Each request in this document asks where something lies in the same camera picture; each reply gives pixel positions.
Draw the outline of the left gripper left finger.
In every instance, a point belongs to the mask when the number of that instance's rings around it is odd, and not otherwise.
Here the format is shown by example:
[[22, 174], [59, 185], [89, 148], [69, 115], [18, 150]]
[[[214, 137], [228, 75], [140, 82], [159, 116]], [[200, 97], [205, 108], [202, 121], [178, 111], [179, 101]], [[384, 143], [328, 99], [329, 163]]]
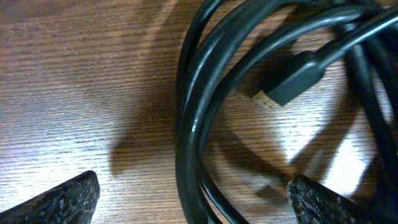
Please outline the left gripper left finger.
[[99, 198], [97, 175], [88, 170], [1, 212], [1, 223], [90, 223]]

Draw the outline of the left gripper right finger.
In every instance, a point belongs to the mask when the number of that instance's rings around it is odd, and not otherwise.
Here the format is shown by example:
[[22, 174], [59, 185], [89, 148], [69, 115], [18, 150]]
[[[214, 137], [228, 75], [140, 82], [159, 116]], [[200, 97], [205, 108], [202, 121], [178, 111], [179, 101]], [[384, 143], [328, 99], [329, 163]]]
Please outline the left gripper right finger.
[[289, 202], [300, 224], [372, 223], [373, 216], [358, 204], [305, 175], [287, 186]]

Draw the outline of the black USB cable thin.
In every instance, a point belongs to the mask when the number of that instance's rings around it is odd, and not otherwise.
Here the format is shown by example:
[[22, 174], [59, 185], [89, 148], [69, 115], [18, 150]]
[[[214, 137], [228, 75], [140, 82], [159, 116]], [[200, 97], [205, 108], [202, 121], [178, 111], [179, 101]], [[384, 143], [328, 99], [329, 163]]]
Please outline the black USB cable thin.
[[382, 177], [369, 209], [374, 215], [397, 223], [397, 144], [385, 122], [373, 88], [371, 69], [382, 80], [394, 114], [397, 114], [397, 74], [394, 55], [382, 43], [380, 35], [354, 45], [345, 54], [349, 76], [357, 86], [379, 151]]

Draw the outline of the black USB cable thick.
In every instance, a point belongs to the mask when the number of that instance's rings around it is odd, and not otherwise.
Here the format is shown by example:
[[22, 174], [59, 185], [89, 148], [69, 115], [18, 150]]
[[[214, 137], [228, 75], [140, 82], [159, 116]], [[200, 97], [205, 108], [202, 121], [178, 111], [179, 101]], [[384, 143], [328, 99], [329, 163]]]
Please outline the black USB cable thick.
[[327, 66], [377, 34], [394, 55], [397, 74], [397, 8], [385, 9], [375, 1], [310, 1], [320, 12], [273, 32], [227, 70], [253, 28], [282, 5], [282, 1], [245, 1], [203, 35], [221, 6], [221, 1], [205, 1], [187, 31], [175, 87], [175, 169], [178, 195], [189, 223], [218, 223], [219, 215], [230, 223], [245, 222], [213, 182], [201, 157], [221, 104], [259, 61], [313, 30], [337, 26], [342, 31], [339, 39], [319, 50], [295, 56], [256, 95], [264, 106], [286, 105], [316, 84]]

